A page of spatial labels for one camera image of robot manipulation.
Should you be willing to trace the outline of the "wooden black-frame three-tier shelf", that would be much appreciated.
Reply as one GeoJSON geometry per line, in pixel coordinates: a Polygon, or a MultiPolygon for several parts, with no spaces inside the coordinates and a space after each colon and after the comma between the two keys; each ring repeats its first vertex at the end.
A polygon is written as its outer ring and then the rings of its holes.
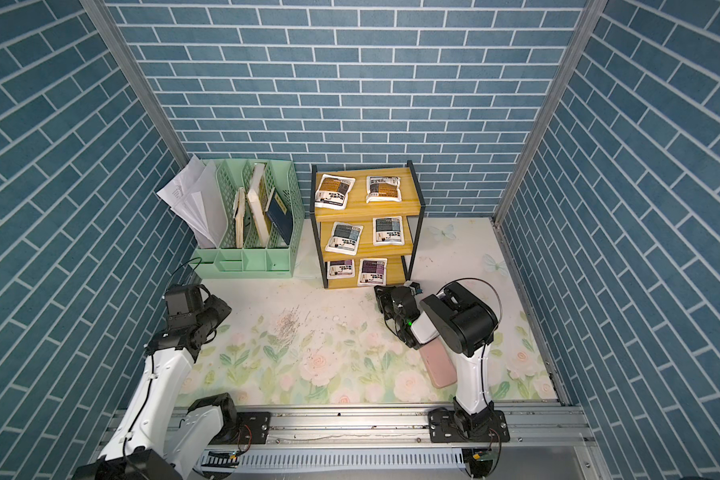
{"type": "Polygon", "coordinates": [[[355,180],[353,188],[347,194],[347,206],[343,210],[319,207],[314,198],[310,199],[311,215],[315,245],[321,270],[323,287],[326,289],[355,288],[358,280],[350,278],[331,278],[328,274],[329,263],[338,260],[352,260],[354,272],[362,270],[361,262],[366,258],[384,258],[386,264],[386,283],[401,285],[411,279],[416,259],[418,243],[425,214],[426,202],[422,193],[418,175],[412,161],[405,165],[354,169],[354,170],[321,170],[316,164],[311,166],[311,193],[315,194],[323,178],[333,175],[355,180]],[[402,199],[399,202],[382,201],[368,202],[367,178],[370,176],[398,177],[402,199]],[[375,245],[373,243],[375,218],[399,217],[404,243],[401,245],[375,245]],[[336,222],[361,226],[363,228],[358,250],[354,256],[336,252],[328,252],[325,247],[333,233],[336,222]]]}

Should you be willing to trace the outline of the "green plastic file organizer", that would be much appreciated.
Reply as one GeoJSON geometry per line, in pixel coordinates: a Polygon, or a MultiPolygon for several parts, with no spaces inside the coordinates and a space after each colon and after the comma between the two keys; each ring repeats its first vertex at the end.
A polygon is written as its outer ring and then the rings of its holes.
{"type": "Polygon", "coordinates": [[[215,160],[228,228],[221,248],[198,248],[192,255],[194,271],[203,280],[209,279],[269,279],[290,278],[295,269],[305,209],[294,164],[285,160],[215,160]],[[242,249],[235,248],[234,198],[239,187],[247,195],[248,181],[255,163],[267,164],[269,194],[276,189],[287,202],[293,216],[293,234],[290,245],[285,245],[271,223],[267,248],[260,246],[251,209],[246,197],[245,240],[242,249]]]}

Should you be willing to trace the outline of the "floral table mat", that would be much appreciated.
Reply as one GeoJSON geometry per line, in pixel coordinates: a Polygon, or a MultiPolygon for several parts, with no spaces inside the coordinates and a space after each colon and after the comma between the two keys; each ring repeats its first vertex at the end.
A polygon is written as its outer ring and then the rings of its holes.
{"type": "MultiPolygon", "coordinates": [[[[487,355],[494,399],[546,400],[556,392],[487,218],[426,218],[413,279],[425,294],[464,285],[503,319],[487,355]]],[[[312,228],[305,225],[294,275],[211,280],[232,309],[186,377],[178,404],[228,393],[239,405],[450,402],[420,354],[384,325],[370,288],[327,290],[312,228]]]]}

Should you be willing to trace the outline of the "teal coffee bag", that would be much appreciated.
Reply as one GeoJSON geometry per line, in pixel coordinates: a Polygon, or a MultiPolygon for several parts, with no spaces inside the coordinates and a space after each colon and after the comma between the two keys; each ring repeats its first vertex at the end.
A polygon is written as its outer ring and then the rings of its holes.
{"type": "Polygon", "coordinates": [[[401,216],[380,217],[373,219],[373,245],[402,246],[405,244],[401,216]]]}
{"type": "Polygon", "coordinates": [[[325,251],[355,256],[359,249],[362,232],[362,225],[335,222],[326,243],[325,251]]]}

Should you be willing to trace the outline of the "pink eyeglass case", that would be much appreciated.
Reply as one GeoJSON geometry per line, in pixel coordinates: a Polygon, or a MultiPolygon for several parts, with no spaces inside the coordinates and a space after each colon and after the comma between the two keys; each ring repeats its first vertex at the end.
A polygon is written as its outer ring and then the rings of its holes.
{"type": "Polygon", "coordinates": [[[445,388],[457,382],[456,368],[439,338],[423,345],[419,353],[435,388],[445,388]]]}

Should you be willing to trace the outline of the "thin beige book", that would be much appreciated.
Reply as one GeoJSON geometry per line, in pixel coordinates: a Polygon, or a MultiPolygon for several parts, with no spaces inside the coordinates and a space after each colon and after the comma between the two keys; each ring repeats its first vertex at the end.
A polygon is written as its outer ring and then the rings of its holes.
{"type": "Polygon", "coordinates": [[[234,198],[234,239],[235,248],[242,249],[245,240],[245,215],[246,215],[246,191],[244,187],[239,187],[234,198]]]}

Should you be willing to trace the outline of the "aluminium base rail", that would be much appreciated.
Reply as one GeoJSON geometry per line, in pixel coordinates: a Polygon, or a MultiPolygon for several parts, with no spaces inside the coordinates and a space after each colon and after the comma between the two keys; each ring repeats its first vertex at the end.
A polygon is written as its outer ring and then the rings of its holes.
{"type": "Polygon", "coordinates": [[[578,407],[490,403],[474,415],[439,404],[239,408],[219,395],[184,411],[118,412],[77,476],[231,479],[372,468],[455,468],[491,479],[608,475],[578,407]]]}

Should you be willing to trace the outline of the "white paper sheets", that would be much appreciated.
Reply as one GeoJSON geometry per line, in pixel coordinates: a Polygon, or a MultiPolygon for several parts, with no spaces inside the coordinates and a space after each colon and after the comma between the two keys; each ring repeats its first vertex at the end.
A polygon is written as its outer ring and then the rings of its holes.
{"type": "Polygon", "coordinates": [[[189,163],[156,192],[194,232],[200,248],[221,248],[228,219],[214,162],[193,155],[189,163]]]}

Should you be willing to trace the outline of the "dark navy notebook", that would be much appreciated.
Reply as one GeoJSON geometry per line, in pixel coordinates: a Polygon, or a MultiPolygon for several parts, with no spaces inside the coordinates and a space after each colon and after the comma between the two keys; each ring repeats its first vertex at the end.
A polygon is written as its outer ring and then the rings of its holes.
{"type": "Polygon", "coordinates": [[[293,234],[293,216],[287,202],[276,189],[272,189],[269,194],[265,213],[284,244],[290,245],[293,234]]]}

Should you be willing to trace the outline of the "purple coffee bag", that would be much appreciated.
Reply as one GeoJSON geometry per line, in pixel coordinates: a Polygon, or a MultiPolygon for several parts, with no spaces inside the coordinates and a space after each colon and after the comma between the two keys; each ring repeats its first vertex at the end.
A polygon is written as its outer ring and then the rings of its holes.
{"type": "Polygon", "coordinates": [[[327,263],[327,278],[329,280],[353,278],[355,275],[356,269],[353,259],[332,260],[327,263]]]}
{"type": "Polygon", "coordinates": [[[364,258],[360,261],[357,275],[358,286],[386,286],[387,285],[387,259],[364,258]]]}

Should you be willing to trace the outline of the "yellow coffee bag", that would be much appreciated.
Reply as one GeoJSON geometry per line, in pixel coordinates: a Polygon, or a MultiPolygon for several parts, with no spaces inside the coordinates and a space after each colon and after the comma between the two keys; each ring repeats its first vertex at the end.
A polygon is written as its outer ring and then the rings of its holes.
{"type": "Polygon", "coordinates": [[[397,176],[368,176],[366,202],[401,202],[401,178],[397,176]]]}
{"type": "Polygon", "coordinates": [[[355,178],[324,174],[315,191],[315,206],[332,210],[344,210],[355,178]]]}

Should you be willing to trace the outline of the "thick cream book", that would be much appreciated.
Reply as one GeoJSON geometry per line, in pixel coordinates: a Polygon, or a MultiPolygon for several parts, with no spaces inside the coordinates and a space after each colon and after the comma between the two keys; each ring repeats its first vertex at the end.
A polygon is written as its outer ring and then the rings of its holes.
{"type": "Polygon", "coordinates": [[[265,212],[269,188],[267,186],[267,164],[255,163],[248,181],[247,200],[251,209],[260,246],[267,248],[270,241],[271,222],[265,212]]]}

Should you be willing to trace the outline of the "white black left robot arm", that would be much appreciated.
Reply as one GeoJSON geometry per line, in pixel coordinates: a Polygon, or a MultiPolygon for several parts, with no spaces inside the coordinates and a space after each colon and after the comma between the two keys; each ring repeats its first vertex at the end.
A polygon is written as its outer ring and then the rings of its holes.
{"type": "Polygon", "coordinates": [[[143,374],[126,412],[98,458],[77,468],[75,479],[186,479],[208,445],[240,438],[227,393],[195,401],[166,438],[182,385],[231,308],[202,284],[173,285],[164,300],[166,327],[145,347],[143,374]]]}

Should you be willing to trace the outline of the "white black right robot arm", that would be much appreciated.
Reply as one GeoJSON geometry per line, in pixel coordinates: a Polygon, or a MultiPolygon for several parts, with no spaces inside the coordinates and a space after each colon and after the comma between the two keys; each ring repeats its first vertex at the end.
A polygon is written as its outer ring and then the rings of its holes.
{"type": "Polygon", "coordinates": [[[438,342],[456,375],[451,427],[461,438],[499,439],[491,423],[499,419],[487,388],[485,357],[500,325],[503,308],[493,309],[453,280],[418,301],[418,284],[376,286],[375,299],[387,329],[407,347],[423,350],[438,342]]]}

